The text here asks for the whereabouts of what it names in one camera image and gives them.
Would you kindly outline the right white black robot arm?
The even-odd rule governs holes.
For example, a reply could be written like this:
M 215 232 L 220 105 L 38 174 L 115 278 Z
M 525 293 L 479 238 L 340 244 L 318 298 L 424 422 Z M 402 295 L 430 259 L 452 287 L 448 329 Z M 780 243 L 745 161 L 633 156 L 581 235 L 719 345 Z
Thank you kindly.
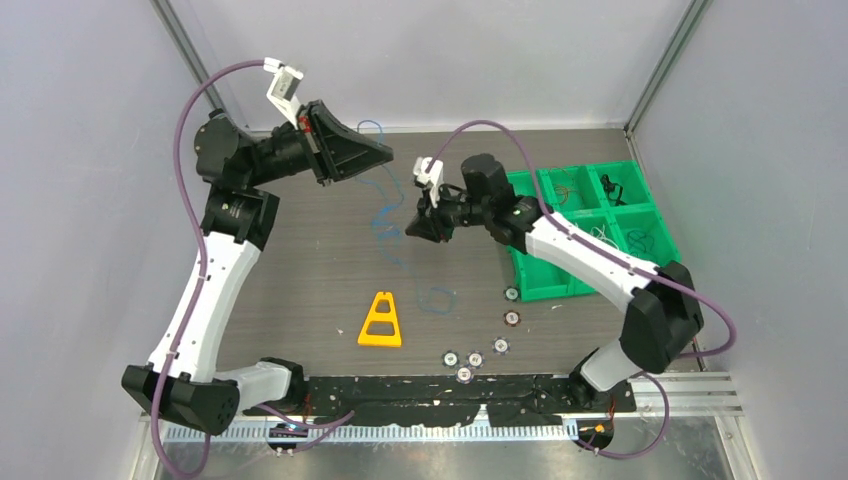
M 548 262 L 590 286 L 624 315 L 619 336 L 588 354 L 568 376 L 568 395 L 596 410 L 611 389 L 639 373 L 661 374 L 702 330 L 690 271 L 659 266 L 590 235 L 542 197 L 521 195 L 490 154 L 466 158 L 461 187 L 444 181 L 444 164 L 419 157 L 413 183 L 422 191 L 406 234 L 448 242 L 458 227 L 482 226 L 497 243 Z

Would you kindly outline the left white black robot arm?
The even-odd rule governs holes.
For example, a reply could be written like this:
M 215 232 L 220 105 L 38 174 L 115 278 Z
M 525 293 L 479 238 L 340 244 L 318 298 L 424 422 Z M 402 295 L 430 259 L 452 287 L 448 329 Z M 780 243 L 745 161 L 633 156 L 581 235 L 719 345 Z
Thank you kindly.
M 307 398 L 297 363 L 264 357 L 235 370 L 217 367 L 235 301 L 277 217 L 280 200 L 264 185 L 309 172 L 325 186 L 385 165 L 394 153 L 340 123 L 318 100 L 263 139 L 213 111 L 195 134 L 194 151 L 197 174 L 209 185 L 199 223 L 203 247 L 165 335 L 146 363 L 125 369 L 121 384 L 145 412 L 216 436 L 245 410 L 270 402 L 293 414 Z

